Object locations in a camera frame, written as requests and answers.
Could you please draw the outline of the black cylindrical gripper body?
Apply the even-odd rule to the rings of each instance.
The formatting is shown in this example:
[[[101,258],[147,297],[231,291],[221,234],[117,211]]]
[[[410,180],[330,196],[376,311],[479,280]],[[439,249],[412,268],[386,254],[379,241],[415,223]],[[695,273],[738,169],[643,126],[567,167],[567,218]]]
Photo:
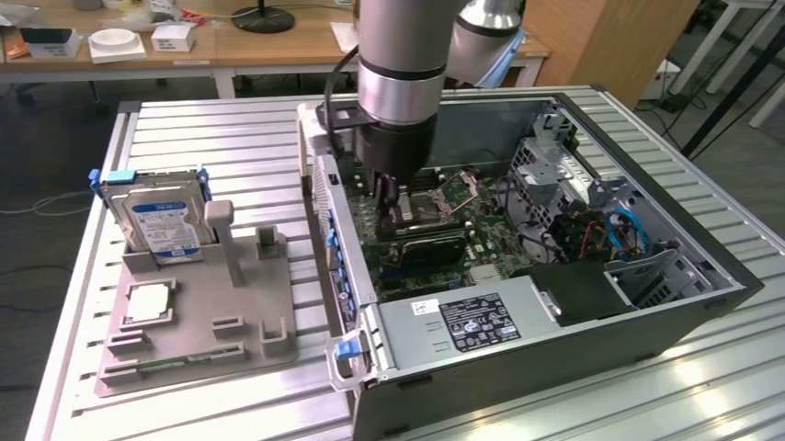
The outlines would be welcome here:
[[[407,184],[430,159],[438,118],[414,125],[382,122],[360,126],[356,156],[367,169]]]

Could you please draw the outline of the CPU socket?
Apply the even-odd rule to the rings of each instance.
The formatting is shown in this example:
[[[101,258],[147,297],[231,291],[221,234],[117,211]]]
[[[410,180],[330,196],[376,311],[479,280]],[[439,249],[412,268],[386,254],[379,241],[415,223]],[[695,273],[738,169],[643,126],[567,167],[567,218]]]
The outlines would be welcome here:
[[[395,218],[398,230],[416,224],[462,222],[452,215],[443,215],[440,213],[428,192],[415,192],[412,194],[402,192],[399,197],[399,210],[400,213]]]

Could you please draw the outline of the black RAM slot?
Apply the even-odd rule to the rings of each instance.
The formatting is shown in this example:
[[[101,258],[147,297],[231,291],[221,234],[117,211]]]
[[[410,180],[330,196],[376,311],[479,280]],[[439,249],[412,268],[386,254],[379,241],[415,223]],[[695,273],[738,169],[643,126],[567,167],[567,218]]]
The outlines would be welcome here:
[[[406,233],[420,233],[420,232],[440,232],[448,230],[460,230],[463,229],[462,222],[440,222],[440,223],[428,223],[428,224],[416,224],[400,229],[400,232]]]

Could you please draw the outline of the silver socket cover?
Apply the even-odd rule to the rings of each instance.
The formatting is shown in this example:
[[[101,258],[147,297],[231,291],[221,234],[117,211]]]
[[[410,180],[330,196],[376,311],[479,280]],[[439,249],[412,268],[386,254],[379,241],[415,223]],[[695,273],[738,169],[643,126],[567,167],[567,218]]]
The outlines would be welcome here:
[[[464,170],[458,171],[431,191],[431,198],[443,215],[452,215],[479,196],[475,175]]]

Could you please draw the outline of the green Dell motherboard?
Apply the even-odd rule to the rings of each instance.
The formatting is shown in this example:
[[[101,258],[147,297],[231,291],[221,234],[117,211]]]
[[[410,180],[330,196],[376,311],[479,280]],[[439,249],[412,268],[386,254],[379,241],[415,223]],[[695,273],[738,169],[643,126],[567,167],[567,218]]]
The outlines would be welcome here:
[[[504,178],[484,175],[482,170],[472,166],[423,168],[410,183],[400,186],[400,193],[428,192],[431,195],[431,191],[460,170],[475,175],[479,190],[476,199],[452,214],[463,222],[464,228],[420,233],[400,232],[396,226],[391,233],[378,233],[378,211],[370,172],[356,168],[348,174],[343,189],[370,272],[370,282],[382,301],[402,300],[478,285],[472,283],[468,274],[472,266],[495,264],[506,279],[516,270],[534,263],[504,214],[508,206],[504,194],[512,189]],[[452,234],[463,234],[467,242],[463,257],[455,265],[412,268],[430,271],[430,277],[420,280],[379,279],[382,271],[400,268],[400,248],[404,243]]]

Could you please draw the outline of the metal disk bay cage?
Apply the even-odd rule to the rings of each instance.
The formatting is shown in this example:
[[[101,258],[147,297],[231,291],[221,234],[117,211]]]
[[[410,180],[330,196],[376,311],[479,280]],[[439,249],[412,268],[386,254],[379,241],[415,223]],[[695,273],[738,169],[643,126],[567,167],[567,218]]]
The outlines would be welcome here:
[[[621,176],[598,177],[577,154],[577,125],[554,110],[535,119],[534,135],[522,139],[510,171],[524,223],[547,229],[570,209],[606,209],[631,188]]]

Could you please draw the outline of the white papers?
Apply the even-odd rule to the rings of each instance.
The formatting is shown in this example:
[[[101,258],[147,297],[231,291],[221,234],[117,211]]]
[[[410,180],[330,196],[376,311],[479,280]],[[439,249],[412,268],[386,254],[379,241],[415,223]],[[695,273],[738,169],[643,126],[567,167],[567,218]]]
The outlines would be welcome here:
[[[331,22],[330,28],[339,50],[348,53],[359,44],[355,24],[351,22]]]

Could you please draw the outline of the grey power supply unit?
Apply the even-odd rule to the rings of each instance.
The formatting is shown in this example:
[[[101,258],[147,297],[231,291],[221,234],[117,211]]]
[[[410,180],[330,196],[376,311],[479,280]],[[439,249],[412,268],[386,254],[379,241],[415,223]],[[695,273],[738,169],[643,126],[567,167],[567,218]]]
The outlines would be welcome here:
[[[398,369],[420,369],[559,330],[528,277],[386,302],[380,318]]]

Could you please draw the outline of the black lamp base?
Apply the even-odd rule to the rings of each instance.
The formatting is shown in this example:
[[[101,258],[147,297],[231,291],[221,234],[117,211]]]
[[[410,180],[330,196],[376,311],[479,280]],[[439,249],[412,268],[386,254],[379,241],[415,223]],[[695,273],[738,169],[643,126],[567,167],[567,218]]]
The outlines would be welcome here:
[[[295,16],[279,7],[256,0],[256,6],[237,9],[231,15],[233,25],[247,32],[276,34],[295,26]]]

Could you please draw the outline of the hard disk with blue caddy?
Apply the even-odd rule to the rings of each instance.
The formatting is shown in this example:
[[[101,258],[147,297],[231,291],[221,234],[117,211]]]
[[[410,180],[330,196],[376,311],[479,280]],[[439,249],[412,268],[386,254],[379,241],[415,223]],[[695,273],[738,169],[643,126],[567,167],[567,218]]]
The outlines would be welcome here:
[[[204,220],[211,200],[204,168],[108,174],[93,169],[88,185],[113,215],[132,253],[151,253],[160,265],[201,258],[201,247],[217,241]]]

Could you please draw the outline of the grey plastic parts rack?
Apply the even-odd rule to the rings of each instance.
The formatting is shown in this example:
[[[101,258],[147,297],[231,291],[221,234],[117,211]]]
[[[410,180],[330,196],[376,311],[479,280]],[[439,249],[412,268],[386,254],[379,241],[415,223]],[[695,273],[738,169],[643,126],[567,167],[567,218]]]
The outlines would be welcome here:
[[[272,226],[233,238],[233,205],[205,204],[204,220],[217,241],[201,258],[160,265],[151,253],[125,253],[95,393],[100,398],[292,362],[295,308],[285,237]],[[127,317],[133,288],[169,287],[168,309],[155,320]],[[140,372],[140,362],[209,354],[191,367]]]

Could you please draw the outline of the wooden cabinet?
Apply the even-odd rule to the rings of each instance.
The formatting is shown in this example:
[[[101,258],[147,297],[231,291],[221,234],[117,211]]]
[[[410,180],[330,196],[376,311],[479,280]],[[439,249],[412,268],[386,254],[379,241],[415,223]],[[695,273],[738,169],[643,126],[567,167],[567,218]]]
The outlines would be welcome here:
[[[551,51],[535,85],[601,85],[634,107],[699,2],[526,0],[522,27]]]

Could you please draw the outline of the white labelled box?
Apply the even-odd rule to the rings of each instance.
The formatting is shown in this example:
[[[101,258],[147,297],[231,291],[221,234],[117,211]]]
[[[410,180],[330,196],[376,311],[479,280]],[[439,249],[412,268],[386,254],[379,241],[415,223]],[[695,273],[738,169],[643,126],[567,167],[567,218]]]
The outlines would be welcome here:
[[[193,27],[187,25],[157,26],[151,35],[155,51],[189,52],[195,43]]]

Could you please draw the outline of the black open PC case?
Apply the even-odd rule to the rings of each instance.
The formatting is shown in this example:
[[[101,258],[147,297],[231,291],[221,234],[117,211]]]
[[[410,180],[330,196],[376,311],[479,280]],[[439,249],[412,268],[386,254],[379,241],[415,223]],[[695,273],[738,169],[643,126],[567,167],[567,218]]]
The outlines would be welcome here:
[[[355,441],[412,435],[451,417],[650,361],[762,290],[761,279],[717,231],[746,226],[746,217],[713,194],[701,173],[609,93],[594,87],[460,91],[443,98],[423,168],[472,166],[506,179],[512,189],[504,194],[504,214],[534,261],[506,279],[532,279],[559,330],[420,369],[395,368],[380,318],[380,305],[391,301],[378,299],[370,282],[343,189],[351,171],[368,171],[374,184],[372,172],[356,156],[359,127],[335,131],[342,152],[331,152],[315,114],[319,105],[308,102],[296,110],[300,173],[330,326],[328,379],[348,399]],[[570,209],[542,229],[524,223],[510,165],[522,139],[534,135],[536,117],[551,110],[578,127],[579,159],[598,177],[623,176],[631,188],[609,208]],[[330,258],[324,244],[330,228],[339,233],[340,262]],[[686,256],[715,289],[638,309],[605,264],[667,249]],[[354,293],[355,323],[339,299],[343,285],[334,271],[340,266]],[[352,338],[363,353],[338,360],[336,343]]]

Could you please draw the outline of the silver CPU chip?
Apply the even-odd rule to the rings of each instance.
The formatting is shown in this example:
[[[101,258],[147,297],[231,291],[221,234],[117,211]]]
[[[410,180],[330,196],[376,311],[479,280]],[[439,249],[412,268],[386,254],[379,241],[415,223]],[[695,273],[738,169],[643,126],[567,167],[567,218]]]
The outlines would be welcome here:
[[[133,288],[128,297],[125,317],[132,322],[155,320],[168,309],[169,287],[164,284]]]

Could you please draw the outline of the grey metal disk bay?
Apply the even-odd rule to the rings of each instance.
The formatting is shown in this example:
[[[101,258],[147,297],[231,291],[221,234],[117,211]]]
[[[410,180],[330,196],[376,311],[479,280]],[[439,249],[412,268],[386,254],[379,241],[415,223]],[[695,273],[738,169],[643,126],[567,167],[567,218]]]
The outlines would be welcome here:
[[[638,309],[715,289],[703,273],[675,249],[634,261],[613,260],[605,264],[605,268],[629,302]]]

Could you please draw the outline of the green loose RAM stick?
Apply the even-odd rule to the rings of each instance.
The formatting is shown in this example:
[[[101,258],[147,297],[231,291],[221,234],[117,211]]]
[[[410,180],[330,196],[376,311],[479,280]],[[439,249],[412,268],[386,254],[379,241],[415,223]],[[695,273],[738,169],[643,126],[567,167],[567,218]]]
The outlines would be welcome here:
[[[171,368],[184,368],[196,365],[201,365],[211,361],[209,354],[196,354],[189,356],[173,356],[169,358],[164,358],[160,360],[152,360],[140,362],[136,365],[136,369],[140,372],[153,372],[157,370],[171,369]]]

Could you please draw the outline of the white round dish on box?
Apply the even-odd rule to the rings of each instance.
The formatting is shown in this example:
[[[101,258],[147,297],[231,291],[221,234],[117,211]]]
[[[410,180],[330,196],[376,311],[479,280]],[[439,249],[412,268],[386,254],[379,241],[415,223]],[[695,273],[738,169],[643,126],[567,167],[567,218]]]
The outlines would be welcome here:
[[[121,28],[105,28],[93,32],[88,37],[88,48],[93,64],[147,58],[140,35]]]

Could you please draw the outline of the wooden desk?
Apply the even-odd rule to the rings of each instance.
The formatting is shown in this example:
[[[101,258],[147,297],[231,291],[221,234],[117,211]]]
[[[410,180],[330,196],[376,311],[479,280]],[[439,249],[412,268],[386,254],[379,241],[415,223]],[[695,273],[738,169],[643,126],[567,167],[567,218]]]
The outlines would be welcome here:
[[[43,83],[208,77],[217,96],[235,96],[233,79],[253,74],[318,74],[331,71],[342,57],[331,25],[350,22],[352,10],[335,0],[264,0],[294,14],[294,28],[279,34],[253,34],[237,29],[228,16],[255,0],[173,0],[183,9],[205,16],[188,52],[145,51],[145,58],[95,64],[89,49],[76,57],[10,60],[0,44],[0,83]]]

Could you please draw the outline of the black slanted pole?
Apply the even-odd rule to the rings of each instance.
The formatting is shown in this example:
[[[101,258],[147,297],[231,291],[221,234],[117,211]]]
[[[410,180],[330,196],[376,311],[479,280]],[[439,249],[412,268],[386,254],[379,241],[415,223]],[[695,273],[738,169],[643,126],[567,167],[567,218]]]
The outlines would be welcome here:
[[[750,86],[753,81],[757,79],[757,77],[762,73],[762,70],[765,69],[767,64],[771,62],[771,60],[775,58],[777,53],[781,51],[781,49],[783,47],[785,47],[785,28],[781,28],[777,35],[769,41],[765,49],[762,50],[762,53],[758,55],[758,57],[755,59],[755,61],[749,66],[747,70],[741,75],[738,81],[733,85],[730,92],[727,93],[727,95],[725,95],[725,97],[719,101],[717,107],[711,111],[711,113],[707,116],[706,120],[703,121],[702,125],[695,130],[693,136],[690,137],[690,139],[686,142],[686,145],[681,149],[681,154],[686,159],[690,157],[690,155],[695,152],[695,150],[701,146],[701,143],[702,143],[703,139],[706,138],[706,136],[709,135],[710,131],[713,130],[715,125],[719,123],[719,121],[725,117],[731,106],[737,102],[739,96],[743,94],[747,87]]]

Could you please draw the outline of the white box with dark lid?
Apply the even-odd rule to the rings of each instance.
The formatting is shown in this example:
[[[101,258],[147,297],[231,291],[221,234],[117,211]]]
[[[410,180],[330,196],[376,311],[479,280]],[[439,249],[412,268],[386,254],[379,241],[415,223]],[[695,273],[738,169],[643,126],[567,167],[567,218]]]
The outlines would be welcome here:
[[[20,28],[20,34],[36,59],[71,59],[79,54],[81,39],[72,28]]]

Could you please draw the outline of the white table frame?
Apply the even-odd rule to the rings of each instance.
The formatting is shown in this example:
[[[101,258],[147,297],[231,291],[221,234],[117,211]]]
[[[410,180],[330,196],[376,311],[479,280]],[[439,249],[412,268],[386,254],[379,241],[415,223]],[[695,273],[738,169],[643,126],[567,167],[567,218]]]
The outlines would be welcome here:
[[[711,22],[711,27],[699,46],[690,53],[686,64],[679,65],[679,74],[663,94],[661,108],[675,114],[666,130],[670,130],[685,109],[693,105],[699,93],[705,92],[713,95],[726,83],[745,57],[753,54],[755,43],[775,22],[779,12],[785,11],[785,0],[706,0],[687,21],[685,35],[694,32],[703,18],[710,18],[709,12],[714,4],[723,5],[722,13]],[[719,39],[725,37],[731,38],[733,48],[715,59],[711,69],[693,84],[693,88],[686,90],[687,83],[697,75],[703,59],[717,46]]]

